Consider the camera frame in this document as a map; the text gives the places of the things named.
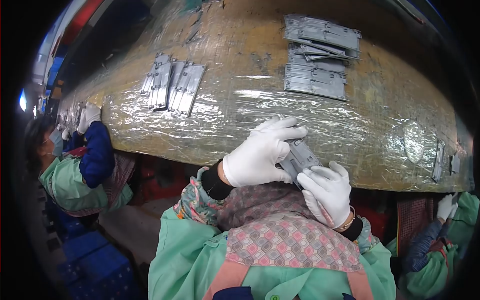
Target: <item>blue sleeve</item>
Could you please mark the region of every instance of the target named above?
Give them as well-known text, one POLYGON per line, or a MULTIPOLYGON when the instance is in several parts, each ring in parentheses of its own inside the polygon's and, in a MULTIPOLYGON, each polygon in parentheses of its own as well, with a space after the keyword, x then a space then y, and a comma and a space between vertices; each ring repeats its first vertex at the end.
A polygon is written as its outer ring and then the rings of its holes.
POLYGON ((445 222, 445 224, 442 226, 442 230, 440 230, 440 233, 438 234, 437 239, 446 238, 449 228, 450 228, 450 225, 447 222, 445 222))
POLYGON ((68 143, 65 145, 64 140, 63 152, 72 151, 73 149, 80 148, 84 146, 84 137, 80 136, 77 131, 75 131, 68 143))
POLYGON ((80 162, 80 173, 88 187, 94 189, 112 175, 115 158, 108 130, 102 122, 92 122, 85 138, 87 152, 80 162))
POLYGON ((427 265, 428 249, 432 241, 438 238, 440 230, 442 230, 442 223, 435 219, 412 239, 408 254, 403 261, 403 268, 406 273, 418 272, 427 265))

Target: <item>plastic wrap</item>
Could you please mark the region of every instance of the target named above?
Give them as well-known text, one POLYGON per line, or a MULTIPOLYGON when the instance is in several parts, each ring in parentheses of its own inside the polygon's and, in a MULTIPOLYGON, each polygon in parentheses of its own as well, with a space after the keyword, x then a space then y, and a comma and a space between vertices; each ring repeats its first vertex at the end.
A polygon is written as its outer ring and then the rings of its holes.
MULTIPOLYGON (((349 102, 344 103, 283 90, 288 45, 282 38, 283 13, 299 12, 301 3, 211 1, 201 8, 193 3, 172 1, 125 56, 114 56, 108 71, 99 69, 63 99, 61 114, 73 130, 76 105, 87 100, 102 107, 114 148, 212 165, 260 122, 282 114, 297 117, 308 128, 304 140, 322 164, 337 160, 347 167, 352 186, 470 189, 471 139, 457 142, 455 114, 446 96, 414 67, 369 41, 373 33, 361 23, 341 23, 364 33, 362 60, 346 68, 349 102), (160 51, 206 65, 190 118, 148 110, 148 97, 140 95, 160 51), (444 172, 435 183, 431 176, 438 138, 446 148, 444 172), (448 159, 456 151, 460 172, 450 176, 448 159)), ((352 9, 358 5, 347 3, 352 9)), ((299 13, 315 15, 305 10, 299 13)), ((317 15, 329 19, 326 13, 318 9, 317 15)))

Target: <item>hair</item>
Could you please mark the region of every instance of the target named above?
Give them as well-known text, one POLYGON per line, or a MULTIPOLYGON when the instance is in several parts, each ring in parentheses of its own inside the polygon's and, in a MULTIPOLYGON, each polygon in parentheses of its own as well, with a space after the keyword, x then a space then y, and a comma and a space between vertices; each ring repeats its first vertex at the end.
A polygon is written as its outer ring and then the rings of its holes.
POLYGON ((43 136, 54 126, 55 119, 50 115, 40 115, 27 124, 24 140, 25 160, 27 171, 32 175, 42 167, 37 150, 44 142, 43 136))

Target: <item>black wristband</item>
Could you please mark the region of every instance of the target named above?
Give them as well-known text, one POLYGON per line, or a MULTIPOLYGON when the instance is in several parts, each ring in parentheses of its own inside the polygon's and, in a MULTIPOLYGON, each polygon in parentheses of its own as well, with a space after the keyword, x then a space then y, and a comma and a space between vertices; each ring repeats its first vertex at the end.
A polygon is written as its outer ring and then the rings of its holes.
POLYGON ((340 232, 341 235, 349 239, 350 241, 354 241, 358 239, 359 235, 361 234, 361 230, 363 229, 363 222, 360 220, 359 217, 355 216, 353 219, 352 225, 350 227, 340 232))
POLYGON ((202 173, 202 186, 212 199, 223 200, 228 197, 234 189, 233 186, 224 183, 218 176, 218 164, 223 158, 216 162, 211 168, 202 173))

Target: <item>checkered pattern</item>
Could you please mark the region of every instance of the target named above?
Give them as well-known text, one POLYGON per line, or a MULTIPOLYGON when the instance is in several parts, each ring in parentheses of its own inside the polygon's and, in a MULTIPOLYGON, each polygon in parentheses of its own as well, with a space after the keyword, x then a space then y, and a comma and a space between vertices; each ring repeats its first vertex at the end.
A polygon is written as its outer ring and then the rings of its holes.
POLYGON ((363 268, 359 256, 354 243, 297 213, 272 215, 228 232, 226 259, 245 265, 355 272, 363 268))
POLYGON ((232 190, 217 213, 218 228, 227 231, 277 213, 296 212, 315 220, 303 194, 291 184, 271 182, 232 190))
POLYGON ((397 213, 397 253, 398 256, 404 256, 412 238, 433 221, 433 199, 399 201, 397 213))
MULTIPOLYGON (((71 157, 81 157, 87 151, 86 147, 80 147, 77 149, 73 149, 70 152, 64 153, 64 157, 71 156, 71 157)), ((135 168, 135 154, 133 153, 126 153, 116 151, 114 153, 115 157, 115 167, 113 169, 112 175, 110 178, 107 178, 103 183, 103 190, 107 194, 108 198, 108 208, 112 207, 115 202, 118 200, 118 195, 122 191, 125 184, 127 184, 128 179, 133 174, 133 170, 135 168)), ((52 195, 53 201, 56 203, 56 199, 53 193, 52 188, 52 178, 48 182, 48 188, 50 189, 49 194, 52 195)), ((96 213, 101 212, 104 207, 97 207, 97 208, 86 208, 78 211, 68 211, 62 208, 62 210, 74 217, 82 217, 82 216, 89 216, 96 213)))

